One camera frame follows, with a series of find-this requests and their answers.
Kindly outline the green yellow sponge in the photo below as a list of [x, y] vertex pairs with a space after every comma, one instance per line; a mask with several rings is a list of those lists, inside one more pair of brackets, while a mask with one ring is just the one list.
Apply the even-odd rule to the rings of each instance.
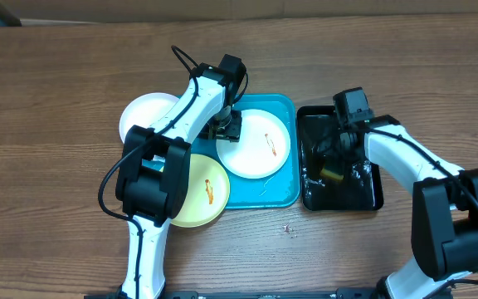
[[341, 182], [344, 180], [344, 170], [326, 164], [320, 171], [319, 176], [323, 179]]

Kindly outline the white plate with sauce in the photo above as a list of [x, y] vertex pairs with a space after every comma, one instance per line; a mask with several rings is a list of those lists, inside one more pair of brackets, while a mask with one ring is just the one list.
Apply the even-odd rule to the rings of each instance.
[[218, 158], [233, 174], [261, 179], [278, 171], [290, 154], [290, 133], [284, 123], [265, 110], [241, 112], [238, 142], [218, 140]]

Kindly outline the yellow plate with sauce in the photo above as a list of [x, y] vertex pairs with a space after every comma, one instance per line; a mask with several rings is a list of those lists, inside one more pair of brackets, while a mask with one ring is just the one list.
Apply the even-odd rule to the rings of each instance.
[[180, 228], [208, 224], [223, 212], [230, 192], [227, 172], [216, 160], [191, 154], [187, 196], [178, 215], [168, 222]]

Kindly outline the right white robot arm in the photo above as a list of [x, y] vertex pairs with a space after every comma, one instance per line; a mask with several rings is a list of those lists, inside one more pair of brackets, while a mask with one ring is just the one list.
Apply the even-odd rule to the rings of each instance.
[[303, 200], [309, 210], [375, 210], [378, 172], [412, 196], [411, 259], [353, 298], [448, 298], [478, 272], [478, 169], [465, 170], [415, 141], [389, 115], [358, 122], [335, 115], [299, 123]]

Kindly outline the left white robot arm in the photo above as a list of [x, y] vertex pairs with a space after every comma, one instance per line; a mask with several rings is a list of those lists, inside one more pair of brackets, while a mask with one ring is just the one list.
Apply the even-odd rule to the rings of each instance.
[[188, 193], [193, 141], [237, 142], [241, 117], [232, 106], [243, 95], [246, 66], [226, 55], [218, 66], [192, 69], [187, 90], [148, 128], [132, 126], [124, 138], [115, 197], [129, 221], [129, 260], [120, 298], [159, 298], [168, 227]]

